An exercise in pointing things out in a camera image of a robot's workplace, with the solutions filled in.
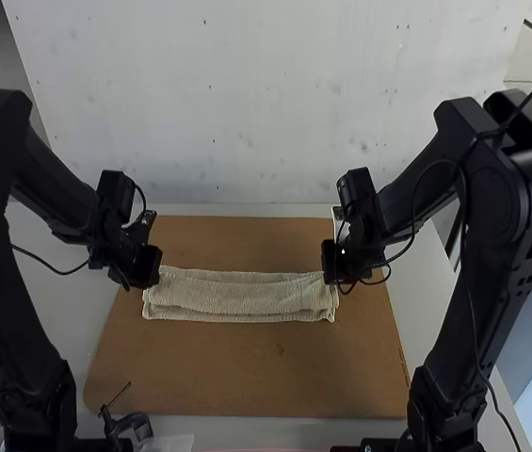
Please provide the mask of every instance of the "cardboard surface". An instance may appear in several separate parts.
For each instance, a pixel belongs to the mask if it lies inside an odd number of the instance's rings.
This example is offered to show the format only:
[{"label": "cardboard surface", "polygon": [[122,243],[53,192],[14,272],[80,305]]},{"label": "cardboard surface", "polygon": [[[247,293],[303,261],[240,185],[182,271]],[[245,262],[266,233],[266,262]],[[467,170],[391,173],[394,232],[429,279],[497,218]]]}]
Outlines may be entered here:
[{"label": "cardboard surface", "polygon": [[[158,217],[151,242],[185,268],[320,269],[324,218]],[[380,271],[375,278],[381,277]],[[402,418],[409,381],[384,284],[341,297],[334,323],[145,320],[141,292],[120,289],[84,388],[97,412]]]}]

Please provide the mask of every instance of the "folded towel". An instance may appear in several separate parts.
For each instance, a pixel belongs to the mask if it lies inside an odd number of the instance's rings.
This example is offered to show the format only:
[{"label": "folded towel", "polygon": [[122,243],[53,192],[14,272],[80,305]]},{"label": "folded towel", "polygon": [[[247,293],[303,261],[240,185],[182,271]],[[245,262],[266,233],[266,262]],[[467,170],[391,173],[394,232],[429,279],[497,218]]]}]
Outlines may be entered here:
[{"label": "folded towel", "polygon": [[336,287],[321,271],[253,273],[159,268],[159,284],[142,294],[148,319],[199,322],[334,321]]}]

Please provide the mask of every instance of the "wire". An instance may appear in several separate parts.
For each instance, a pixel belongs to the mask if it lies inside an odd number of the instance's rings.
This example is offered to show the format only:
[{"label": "wire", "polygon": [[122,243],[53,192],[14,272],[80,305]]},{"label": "wire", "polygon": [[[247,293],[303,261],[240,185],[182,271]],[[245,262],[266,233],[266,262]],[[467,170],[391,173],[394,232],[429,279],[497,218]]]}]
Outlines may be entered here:
[{"label": "wire", "polygon": [[144,218],[144,214],[146,214],[146,197],[144,196],[144,192],[142,191],[142,188],[136,183],[134,183],[134,190],[137,191],[137,194],[140,195],[140,198],[142,199],[142,212],[136,217],[134,221],[132,221],[130,224],[128,224],[123,229],[128,229],[134,224],[138,224],[142,221]]},{"label": "wire", "polygon": [[19,253],[21,254],[24,254],[25,256],[27,257],[30,257],[31,259],[35,259],[36,261],[38,261],[40,264],[42,264],[43,266],[46,266],[48,268],[50,268],[52,271],[54,271],[57,275],[60,275],[60,276],[69,276],[69,275],[72,275],[73,273],[75,273],[76,271],[79,271],[81,270],[84,266],[86,266],[88,264],[88,261],[89,259],[87,259],[83,264],[80,264],[79,266],[76,266],[75,268],[72,268],[71,270],[67,270],[67,271],[61,271],[57,268],[54,268],[53,266],[51,266],[50,264],[48,264],[46,261],[44,261],[42,258],[40,258],[39,256],[37,256],[36,254],[34,254],[33,252],[31,251],[27,251],[25,248],[21,248],[21,247],[18,247],[17,245],[14,245],[12,244],[12,249],[15,250],[15,251],[18,251]]},{"label": "wire", "polygon": [[389,278],[391,278],[391,266],[387,264],[386,267],[389,271],[387,272],[387,275],[383,279],[374,281],[374,282],[364,281],[363,279],[359,279],[358,281],[362,283],[363,285],[378,285],[378,284],[386,283],[387,281],[389,281]]},{"label": "wire", "polygon": [[501,134],[504,134],[507,129],[508,129],[508,126],[510,125],[511,122],[514,121],[514,119],[519,116],[519,113],[521,113],[521,111],[525,108],[525,106],[527,104],[529,104],[532,100],[532,90],[529,94],[527,94],[525,96],[525,98],[523,99],[523,101],[519,104],[519,106],[517,106],[513,111],[512,113],[510,113],[510,116],[508,116],[508,118],[502,123],[500,124],[500,131],[501,131]]},{"label": "wire", "polygon": [[406,244],[406,246],[398,251],[396,254],[394,254],[393,256],[391,256],[389,259],[385,260],[385,261],[382,261],[382,262],[379,262],[379,263],[376,263],[376,264],[372,264],[371,266],[368,266],[367,268],[380,268],[382,266],[388,266],[389,264],[391,264],[393,261],[399,259],[401,256],[403,256],[412,246],[412,244],[414,243],[414,239],[416,237],[416,192],[418,191],[418,187],[420,186],[420,183],[423,181],[423,178],[425,176],[425,174],[427,174],[427,172],[429,172],[432,168],[440,165],[440,164],[446,164],[446,165],[452,165],[452,166],[456,166],[456,162],[453,162],[451,160],[447,160],[445,158],[441,158],[439,160],[436,160],[434,161],[433,163],[431,163],[429,166],[427,166],[425,169],[423,169],[423,171],[419,174],[418,176],[418,179],[416,179],[416,183],[414,184],[414,189],[412,190],[412,199],[411,199],[411,213],[412,213],[412,218],[411,218],[411,235],[410,235],[410,240],[408,241],[408,244]]}]

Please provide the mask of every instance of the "table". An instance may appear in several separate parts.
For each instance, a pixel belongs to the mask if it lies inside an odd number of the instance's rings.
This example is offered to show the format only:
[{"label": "table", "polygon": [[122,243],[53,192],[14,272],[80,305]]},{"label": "table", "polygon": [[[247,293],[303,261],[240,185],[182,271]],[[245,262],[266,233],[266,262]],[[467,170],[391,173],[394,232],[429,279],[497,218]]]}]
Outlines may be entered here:
[{"label": "table", "polygon": [[[327,204],[149,204],[149,208],[165,215],[330,216]],[[16,202],[9,204],[7,218],[12,243],[40,254],[53,266],[71,268],[87,258],[83,247],[59,242],[50,235],[47,226],[22,205]],[[388,255],[400,246],[403,245],[390,247]],[[86,409],[81,394],[92,354],[118,286],[106,277],[106,271],[82,270],[70,277],[59,277],[25,256],[18,254],[16,257],[41,323],[61,356],[69,361],[75,377],[78,436],[101,436],[102,421]],[[404,355],[412,373],[433,345],[456,276],[431,222],[422,228],[411,250],[392,263],[392,268],[393,276],[387,282],[387,288]],[[495,369],[492,384],[523,451],[530,452],[521,424]],[[493,412],[489,396],[488,402],[490,406],[479,423],[480,441],[490,452],[512,452],[512,441],[502,421]],[[194,435],[194,451],[252,447],[323,450],[335,444],[357,445],[364,436],[398,436],[405,427],[405,422],[390,420],[205,416],[152,416],[152,422],[155,436]]]}]

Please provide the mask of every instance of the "black robotic arm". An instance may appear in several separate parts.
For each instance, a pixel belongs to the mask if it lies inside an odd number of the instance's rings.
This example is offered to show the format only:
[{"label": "black robotic arm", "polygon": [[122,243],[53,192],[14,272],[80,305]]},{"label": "black robotic arm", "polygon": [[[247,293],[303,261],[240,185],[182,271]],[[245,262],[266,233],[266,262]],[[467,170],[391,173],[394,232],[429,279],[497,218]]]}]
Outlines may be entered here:
[{"label": "black robotic arm", "polygon": [[[437,135],[392,183],[376,192],[366,168],[337,183],[349,234],[322,244],[327,283],[369,278],[399,257],[386,259],[387,245],[413,240],[457,196],[465,217],[459,277],[435,346],[414,371],[412,442],[399,450],[480,447],[476,425],[489,377],[532,289],[532,104],[502,129],[524,99],[511,90],[483,107],[472,98],[445,101],[434,115]],[[364,439],[363,448],[395,442]]]},{"label": "black robotic arm", "polygon": [[89,267],[108,266],[109,277],[128,290],[158,282],[161,250],[147,243],[156,213],[144,211],[124,226],[134,182],[122,172],[103,171],[96,191],[82,183],[37,137],[30,111],[23,93],[0,89],[0,424],[8,451],[120,450],[130,444],[74,438],[73,375],[26,291],[5,212],[12,195],[53,235],[87,246]]}]

